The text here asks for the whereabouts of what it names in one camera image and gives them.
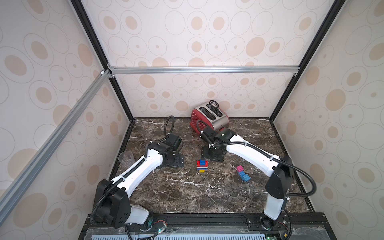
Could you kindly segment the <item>pink lego brick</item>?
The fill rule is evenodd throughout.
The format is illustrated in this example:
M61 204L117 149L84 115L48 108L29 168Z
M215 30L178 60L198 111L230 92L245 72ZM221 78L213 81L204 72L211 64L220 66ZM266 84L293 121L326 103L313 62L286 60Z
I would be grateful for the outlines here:
M244 168L242 166L237 166L236 169L237 169L238 173L244 171Z

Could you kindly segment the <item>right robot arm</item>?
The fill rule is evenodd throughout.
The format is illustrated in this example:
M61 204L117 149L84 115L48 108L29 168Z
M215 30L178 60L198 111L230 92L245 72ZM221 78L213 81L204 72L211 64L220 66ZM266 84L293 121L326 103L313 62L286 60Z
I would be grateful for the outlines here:
M302 169L292 164L292 159L285 155L279 157L270 154L261 148L249 143L234 131L223 128L214 131L210 126L201 129L204 122L198 121L197 131L200 137L209 144L208 150L213 154L231 153L241 157L261 170L269 180L265 189L268 193L267 201L262 213L261 222L266 229L274 227L281 213L285 210L287 202L291 197L310 197L317 191L315 180ZM307 193L289 193L292 185L294 172L301 173L312 185Z

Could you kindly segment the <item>clear plastic cup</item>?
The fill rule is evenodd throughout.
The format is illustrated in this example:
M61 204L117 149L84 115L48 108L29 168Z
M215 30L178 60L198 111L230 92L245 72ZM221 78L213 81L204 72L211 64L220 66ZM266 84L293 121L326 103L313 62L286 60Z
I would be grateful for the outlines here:
M118 158L120 165L125 169L129 169L136 161L131 151L124 151L119 155Z

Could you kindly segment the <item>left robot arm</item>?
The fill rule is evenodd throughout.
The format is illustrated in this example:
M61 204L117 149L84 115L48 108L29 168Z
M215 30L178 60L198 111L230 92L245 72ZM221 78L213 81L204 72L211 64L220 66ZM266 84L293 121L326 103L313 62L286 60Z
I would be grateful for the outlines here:
M115 229L126 224L148 224L149 210L132 205L131 195L153 170L183 167L184 157L180 154L183 144L183 140L174 134L167 134L159 141L151 141L142 157L126 171L110 181L101 180L90 214L91 224L107 224Z

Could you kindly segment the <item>aluminium frame bar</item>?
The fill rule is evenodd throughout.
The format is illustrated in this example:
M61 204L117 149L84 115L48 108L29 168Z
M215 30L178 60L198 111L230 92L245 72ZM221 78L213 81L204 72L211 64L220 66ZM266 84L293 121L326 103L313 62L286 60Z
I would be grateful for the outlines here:
M111 67L112 74L297 73L299 66Z
M66 137L69 130L74 126L80 115L84 112L110 75L110 70L103 70L103 72L98 75L84 95L77 101L59 126L53 131L47 141L36 152L32 160L26 165L23 171L5 192L1 198L1 225L16 207L22 196Z

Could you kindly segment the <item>left aluminium frame bar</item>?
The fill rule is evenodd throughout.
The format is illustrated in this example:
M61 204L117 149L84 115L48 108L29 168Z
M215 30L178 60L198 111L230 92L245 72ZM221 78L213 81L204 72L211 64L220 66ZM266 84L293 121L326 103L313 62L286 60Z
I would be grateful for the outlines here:
M74 126L80 115L84 112L110 75L110 70L103 70L103 72L98 75L84 95L77 101L59 126L53 131L47 141L36 152L32 160L26 165L23 171L5 192L1 198L1 225L16 207L22 196L66 137L69 130Z

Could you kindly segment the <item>light blue long lego brick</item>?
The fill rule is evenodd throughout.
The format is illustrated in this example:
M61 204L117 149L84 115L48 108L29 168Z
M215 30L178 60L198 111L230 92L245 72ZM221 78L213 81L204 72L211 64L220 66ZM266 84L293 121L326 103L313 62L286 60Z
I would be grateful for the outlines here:
M244 182L248 182L251 178L249 177L248 174L246 174L244 171L240 171L238 172L240 178L242 179L242 181Z

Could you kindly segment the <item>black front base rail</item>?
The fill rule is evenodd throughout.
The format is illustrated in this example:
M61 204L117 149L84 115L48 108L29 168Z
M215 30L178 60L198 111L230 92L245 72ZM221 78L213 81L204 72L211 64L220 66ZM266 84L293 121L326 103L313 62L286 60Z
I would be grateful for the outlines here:
M261 214L155 214L153 225L119 229L86 221L80 240L334 240L324 213L283 213L270 230Z

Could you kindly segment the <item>teal small lego brick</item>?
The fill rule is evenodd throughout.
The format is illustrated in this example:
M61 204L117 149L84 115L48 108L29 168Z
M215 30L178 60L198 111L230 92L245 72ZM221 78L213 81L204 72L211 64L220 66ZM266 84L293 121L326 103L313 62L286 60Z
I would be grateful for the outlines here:
M241 178L244 182L248 182L251 179L248 174L242 175Z

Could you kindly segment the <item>red lego brick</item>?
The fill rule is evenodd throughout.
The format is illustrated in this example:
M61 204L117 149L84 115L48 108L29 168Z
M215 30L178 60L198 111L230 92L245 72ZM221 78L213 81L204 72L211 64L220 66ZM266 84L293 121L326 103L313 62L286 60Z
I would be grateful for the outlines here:
M209 163L207 161L197 161L197 169L207 169L209 166Z

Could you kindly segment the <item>red and steel toaster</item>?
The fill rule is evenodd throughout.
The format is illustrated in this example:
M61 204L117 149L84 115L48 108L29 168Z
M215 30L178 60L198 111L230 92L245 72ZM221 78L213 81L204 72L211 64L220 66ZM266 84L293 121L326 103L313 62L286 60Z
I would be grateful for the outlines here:
M221 110L220 105L215 100L210 100L207 103L201 104L193 108L191 113L190 127L199 134L197 126L203 130L206 125L204 123L197 124L198 121L203 121L210 126L214 131L219 131L222 128L228 128L230 119L228 115Z

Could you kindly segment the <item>back aluminium frame bar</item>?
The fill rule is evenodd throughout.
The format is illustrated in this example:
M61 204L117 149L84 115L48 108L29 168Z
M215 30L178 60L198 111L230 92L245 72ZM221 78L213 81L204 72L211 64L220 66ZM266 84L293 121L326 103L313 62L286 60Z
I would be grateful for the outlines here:
M112 74L297 73L299 66L111 67Z

